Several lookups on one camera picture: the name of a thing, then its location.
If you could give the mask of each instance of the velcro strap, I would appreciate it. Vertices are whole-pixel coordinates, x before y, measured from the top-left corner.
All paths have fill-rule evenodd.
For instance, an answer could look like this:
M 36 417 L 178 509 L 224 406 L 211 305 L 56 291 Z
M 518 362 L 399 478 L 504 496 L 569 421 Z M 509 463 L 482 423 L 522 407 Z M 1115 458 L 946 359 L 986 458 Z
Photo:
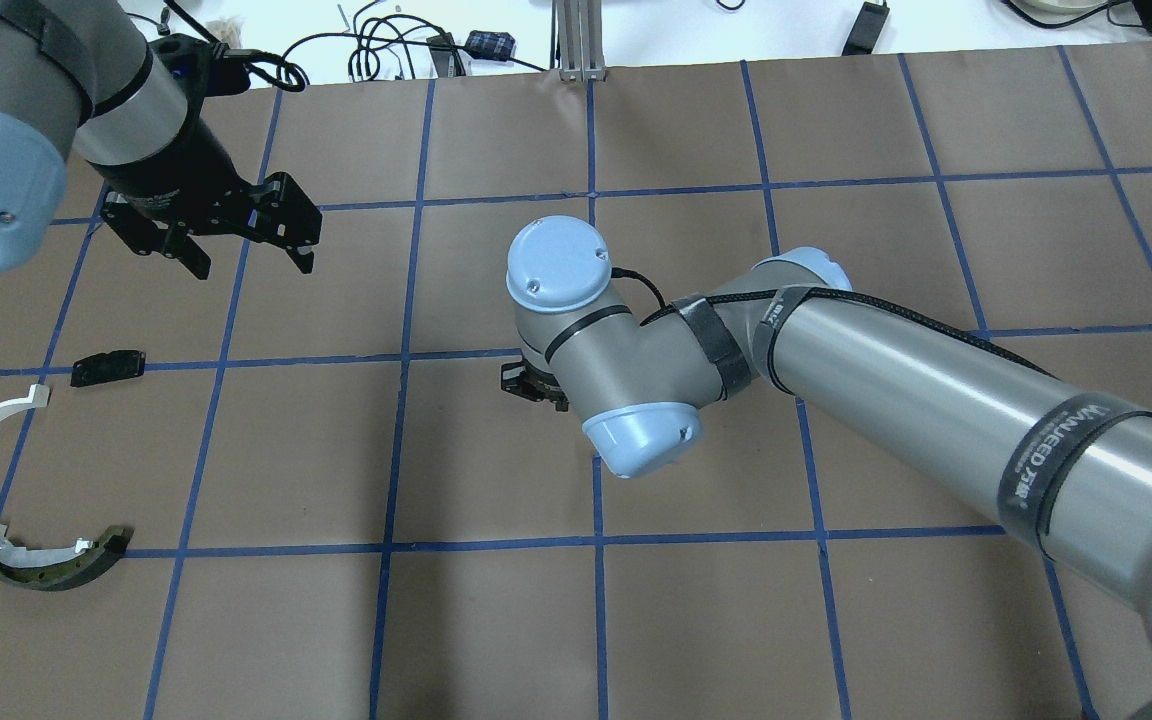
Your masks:
M 1101 392 L 1084 392 L 1053 407 L 1021 438 L 1007 462 L 998 484 L 998 523 L 1043 551 L 1052 506 L 1074 462 L 1108 429 L 1139 416 L 1152 418 L 1152 412 Z
M 32 37 L 41 53 L 78 88 L 82 124 L 92 116 L 96 101 L 96 63 L 77 35 L 55 13 L 36 0 L 0 0 L 0 18 Z
M 696 342 L 700 343 L 705 357 L 718 369 L 718 374 L 723 381 L 723 392 L 718 396 L 719 400 L 727 400 L 749 386 L 755 374 L 736 338 L 732 336 L 732 332 L 723 325 L 723 319 L 719 318 L 708 300 L 698 293 L 683 300 L 675 300 L 670 304 L 679 311 L 682 323 L 687 323 L 687 327 L 696 336 Z
M 781 378 L 776 377 L 776 363 L 772 359 L 772 354 L 776 350 L 776 339 L 781 338 L 781 328 L 785 327 L 786 320 L 790 319 L 794 310 L 798 305 L 803 305 L 803 301 L 808 300 L 813 290 L 817 290 L 817 286 L 791 285 L 782 287 L 781 291 L 773 297 L 772 304 L 767 306 L 767 313 L 764 313 L 763 319 L 755 325 L 755 338 L 751 341 L 753 347 L 750 350 L 753 353 L 755 364 L 758 364 L 758 372 L 763 373 L 768 382 L 776 386 L 778 391 L 788 393 L 788 395 L 794 395 L 794 391 L 785 387 Z

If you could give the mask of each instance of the grid on floor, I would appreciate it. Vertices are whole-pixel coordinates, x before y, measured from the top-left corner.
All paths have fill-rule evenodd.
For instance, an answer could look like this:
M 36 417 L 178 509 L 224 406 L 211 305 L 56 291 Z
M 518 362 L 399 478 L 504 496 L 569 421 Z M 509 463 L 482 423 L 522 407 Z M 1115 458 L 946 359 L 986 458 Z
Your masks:
M 1129 45 L 214 101 L 238 167 L 329 202 L 319 268 L 221 240 L 196 283 L 93 213 L 0 278 L 0 400 L 109 343 L 151 359 L 0 429 L 0 518 L 26 541 L 137 526 L 88 588 L 0 585 L 0 717 L 1124 715 L 1152 695 L 1143 637 L 1078 628 L 1131 617 L 1106 624 L 1074 578 L 1066 607 L 1049 564 L 801 401 L 751 388 L 681 464 L 604 483 L 570 419 L 495 389 L 517 356 L 499 278 L 543 214 L 585 215 L 675 295 L 812 243 L 865 291 L 1152 406 L 1146 111 L 1106 79 L 1151 63 Z M 99 179 L 70 182 L 79 213 Z M 74 691 L 96 664 L 116 682 Z M 1020 694 L 1015 667 L 1043 682 Z

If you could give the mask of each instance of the robotic arm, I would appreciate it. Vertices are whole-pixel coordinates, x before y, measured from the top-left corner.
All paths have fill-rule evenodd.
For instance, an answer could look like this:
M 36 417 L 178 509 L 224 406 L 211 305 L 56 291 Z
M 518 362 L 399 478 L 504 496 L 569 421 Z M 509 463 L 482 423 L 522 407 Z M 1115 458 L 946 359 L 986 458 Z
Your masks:
M 677 460 L 700 439 L 700 407 L 763 376 L 1091 579 L 1152 637 L 1147 410 L 850 291 L 819 250 L 764 260 L 642 325 L 611 275 L 607 245 L 581 220 L 518 233 L 506 283 L 524 361 L 502 367 L 502 388 L 570 406 L 613 473 Z
M 109 184 L 101 220 L 137 255 L 205 279 L 191 236 L 233 233 L 311 272 L 320 211 L 287 173 L 238 177 L 200 119 L 205 97 L 250 88 L 250 60 L 183 35 L 146 44 L 115 0 L 0 0 L 0 270 L 41 244 L 73 145 Z

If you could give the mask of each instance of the black strap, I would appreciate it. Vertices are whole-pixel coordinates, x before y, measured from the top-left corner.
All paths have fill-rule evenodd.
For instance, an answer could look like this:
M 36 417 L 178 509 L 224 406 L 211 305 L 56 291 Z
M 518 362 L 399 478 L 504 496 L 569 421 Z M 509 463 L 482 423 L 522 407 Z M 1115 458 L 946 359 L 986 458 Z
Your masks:
M 32 37 L 41 53 L 67 74 L 78 89 L 82 114 L 78 124 L 92 116 L 96 99 L 96 63 L 63 20 L 36 0 L 0 0 L 0 18 Z
M 687 327 L 696 336 L 696 342 L 700 343 L 705 357 L 718 369 L 718 377 L 722 378 L 723 391 L 718 400 L 727 400 L 749 386 L 755 373 L 751 372 L 736 338 L 732 336 L 707 297 L 698 293 L 670 304 L 677 309 L 682 323 L 687 323 Z
M 123 85 L 122 90 L 97 103 L 94 108 L 92 108 L 92 118 L 100 118 L 105 113 L 109 113 L 111 109 L 118 108 L 119 105 L 127 103 L 134 94 L 137 94 L 145 86 L 145 81 L 150 79 L 150 73 L 154 70 L 154 51 L 151 50 L 150 44 L 146 41 L 145 59 L 141 60 L 141 68 L 136 70 L 131 81 L 128 81 L 127 85 Z
M 1084 392 L 1053 407 L 1021 438 L 1007 462 L 998 483 L 1000 524 L 1043 551 L 1052 505 L 1074 462 L 1108 429 L 1140 416 L 1152 418 L 1152 412 L 1101 392 Z
M 776 350 L 776 339 L 781 338 L 781 328 L 785 327 L 786 320 L 790 319 L 794 310 L 798 305 L 803 305 L 803 302 L 812 296 L 814 290 L 817 287 L 810 285 L 782 287 L 781 291 L 778 291 L 776 296 L 773 297 L 772 304 L 767 306 L 767 313 L 763 313 L 763 319 L 755 325 L 755 347 L 751 347 L 755 363 L 759 364 L 758 370 L 763 377 L 787 395 L 794 395 L 794 391 L 785 387 L 781 378 L 776 377 L 776 363 L 772 359 L 772 353 Z
M 545 363 L 548 364 L 550 361 L 553 361 L 554 353 L 558 353 L 558 348 L 562 347 L 563 342 L 571 340 L 571 338 L 575 336 L 576 333 L 582 332 L 582 329 L 590 327 L 590 325 L 598 323 L 602 318 L 611 318 L 613 314 L 629 313 L 630 309 L 626 305 L 607 305 L 602 309 L 594 310 L 593 313 L 585 314 L 584 318 L 576 320 L 576 323 L 567 325 L 567 328 L 563 329 L 563 332 L 558 333 L 558 338 L 554 338 L 554 340 L 550 342 L 550 347 L 545 348 Z

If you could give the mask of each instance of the curved dark part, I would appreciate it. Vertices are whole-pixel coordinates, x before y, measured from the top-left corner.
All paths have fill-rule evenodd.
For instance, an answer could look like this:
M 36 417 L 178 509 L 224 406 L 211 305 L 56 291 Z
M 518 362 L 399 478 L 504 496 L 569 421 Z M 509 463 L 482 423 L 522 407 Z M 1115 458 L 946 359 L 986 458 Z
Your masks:
M 31 591 L 58 592 L 86 585 L 101 577 L 114 563 L 122 560 L 127 544 L 132 539 L 132 529 L 127 525 L 109 525 L 96 545 L 76 559 L 45 568 L 12 568 L 0 562 L 0 579 L 15 588 Z

